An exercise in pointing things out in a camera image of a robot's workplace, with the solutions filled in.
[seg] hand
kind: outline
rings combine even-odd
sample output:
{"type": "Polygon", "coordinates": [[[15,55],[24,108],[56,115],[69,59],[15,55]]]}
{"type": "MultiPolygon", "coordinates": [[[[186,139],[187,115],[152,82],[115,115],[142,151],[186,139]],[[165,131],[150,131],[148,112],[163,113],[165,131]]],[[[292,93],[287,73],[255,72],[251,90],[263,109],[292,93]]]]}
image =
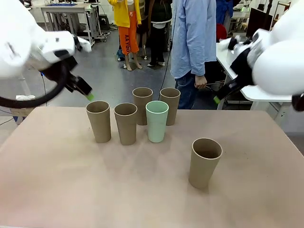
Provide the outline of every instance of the hand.
{"type": "Polygon", "coordinates": [[[205,76],[195,75],[195,83],[194,83],[195,88],[198,88],[198,89],[205,88],[206,84],[207,84],[207,80],[206,80],[205,76]]]}

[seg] cable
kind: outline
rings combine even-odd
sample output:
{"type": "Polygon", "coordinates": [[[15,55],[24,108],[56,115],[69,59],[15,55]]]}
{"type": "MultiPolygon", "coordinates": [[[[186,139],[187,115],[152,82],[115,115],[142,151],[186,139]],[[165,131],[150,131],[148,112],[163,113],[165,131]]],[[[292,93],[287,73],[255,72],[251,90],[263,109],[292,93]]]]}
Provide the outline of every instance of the cable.
{"type": "Polygon", "coordinates": [[[8,113],[8,114],[11,114],[11,113],[9,113],[9,112],[6,112],[6,111],[3,111],[3,110],[1,110],[1,109],[0,109],[0,111],[1,111],[1,112],[4,112],[4,113],[8,113]]]}
{"type": "Polygon", "coordinates": [[[41,77],[42,77],[42,81],[43,81],[44,95],[46,95],[46,94],[47,94],[47,91],[46,91],[46,84],[44,83],[43,74],[41,74],[41,77]]]}
{"type": "Polygon", "coordinates": [[[44,71],[48,71],[49,73],[51,73],[52,71],[53,73],[60,72],[60,77],[57,80],[57,85],[52,91],[48,92],[45,96],[28,101],[17,101],[0,96],[0,106],[4,106],[7,108],[33,108],[40,106],[57,96],[64,89],[71,73],[69,72],[66,65],[62,62],[57,62],[51,68],[44,71]]]}
{"type": "Polygon", "coordinates": [[[176,5],[175,19],[174,19],[174,27],[173,27],[173,34],[172,34],[172,42],[170,43],[170,51],[169,51],[169,55],[168,55],[166,71],[165,71],[165,75],[163,76],[163,80],[162,80],[162,84],[161,84],[161,89],[160,89],[160,91],[162,90],[163,84],[164,84],[165,79],[166,79],[166,74],[167,74],[167,70],[168,70],[168,63],[169,63],[170,54],[171,54],[172,47],[173,47],[174,30],[175,30],[175,25],[176,25],[176,14],[177,14],[177,10],[178,10],[177,8],[178,8],[178,5],[176,5]]]}
{"type": "Polygon", "coordinates": [[[9,122],[9,121],[11,121],[11,120],[13,120],[13,119],[14,119],[14,118],[11,118],[10,120],[1,123],[0,126],[3,125],[3,124],[5,124],[5,123],[7,123],[7,122],[9,122]]]}
{"type": "Polygon", "coordinates": [[[104,14],[105,14],[104,8],[103,8],[100,4],[98,4],[98,5],[101,7],[101,9],[103,10],[103,12],[104,12],[104,14]]]}

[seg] concrete floor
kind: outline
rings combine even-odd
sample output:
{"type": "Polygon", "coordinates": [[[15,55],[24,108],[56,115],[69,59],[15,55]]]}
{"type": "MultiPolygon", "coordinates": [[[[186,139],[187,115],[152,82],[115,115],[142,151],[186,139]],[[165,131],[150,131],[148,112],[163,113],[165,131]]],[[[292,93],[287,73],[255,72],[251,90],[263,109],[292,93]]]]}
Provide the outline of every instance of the concrete floor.
{"type": "MultiPolygon", "coordinates": [[[[95,100],[105,100],[111,107],[115,107],[119,103],[133,102],[132,90],[137,87],[149,87],[153,90],[154,99],[158,98],[166,67],[158,67],[157,69],[147,67],[150,59],[141,60],[142,70],[136,69],[132,72],[122,69],[123,62],[118,62],[116,52],[119,40],[117,30],[112,31],[108,36],[106,43],[96,43],[92,47],[91,53],[77,52],[75,58],[78,66],[74,69],[73,74],[83,77],[87,83],[93,88],[95,100]]],[[[167,61],[169,53],[164,53],[167,61]]],[[[174,87],[175,81],[170,74],[170,61],[168,71],[164,80],[163,88],[174,87]]],[[[34,69],[25,69],[24,77],[35,96],[44,94],[43,81],[40,73],[34,69]]],[[[46,90],[49,91],[55,86],[55,83],[45,79],[46,90]]],[[[17,79],[6,79],[0,83],[0,91],[2,96],[15,98],[16,95],[23,95],[22,87],[17,79]]],[[[214,95],[211,91],[201,90],[197,96],[194,109],[216,109],[217,106],[213,101],[214,95]]],[[[66,89],[62,93],[48,102],[50,106],[74,106],[85,107],[89,101],[78,92],[70,93],[66,89]]],[[[229,105],[225,109],[246,109],[248,105],[229,105]]],[[[9,109],[0,107],[1,110],[10,112],[9,109]]],[[[1,112],[0,116],[8,116],[8,113],[1,112]]],[[[13,121],[0,126],[0,144],[6,137],[10,135],[16,128],[13,121]]],[[[304,152],[304,136],[291,136],[291,140],[304,152]]]]}

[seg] red chair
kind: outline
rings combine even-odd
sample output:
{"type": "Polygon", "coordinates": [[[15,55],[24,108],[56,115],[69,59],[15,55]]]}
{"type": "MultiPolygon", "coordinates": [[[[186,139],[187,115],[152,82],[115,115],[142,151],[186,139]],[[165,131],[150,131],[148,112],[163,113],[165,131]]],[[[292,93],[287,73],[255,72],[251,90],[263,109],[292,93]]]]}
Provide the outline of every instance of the red chair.
{"type": "Polygon", "coordinates": [[[217,43],[220,39],[227,39],[227,31],[222,24],[217,24],[217,43]]]}

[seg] shelf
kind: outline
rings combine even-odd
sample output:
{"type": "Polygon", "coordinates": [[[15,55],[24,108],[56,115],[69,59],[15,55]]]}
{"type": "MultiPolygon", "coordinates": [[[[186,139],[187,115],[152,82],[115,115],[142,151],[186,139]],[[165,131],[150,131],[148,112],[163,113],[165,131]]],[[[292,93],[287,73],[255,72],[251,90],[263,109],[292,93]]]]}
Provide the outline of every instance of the shelf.
{"type": "Polygon", "coordinates": [[[277,4],[282,5],[282,6],[290,6],[290,3],[286,3],[286,2],[282,2],[282,1],[279,1],[277,4]]]}

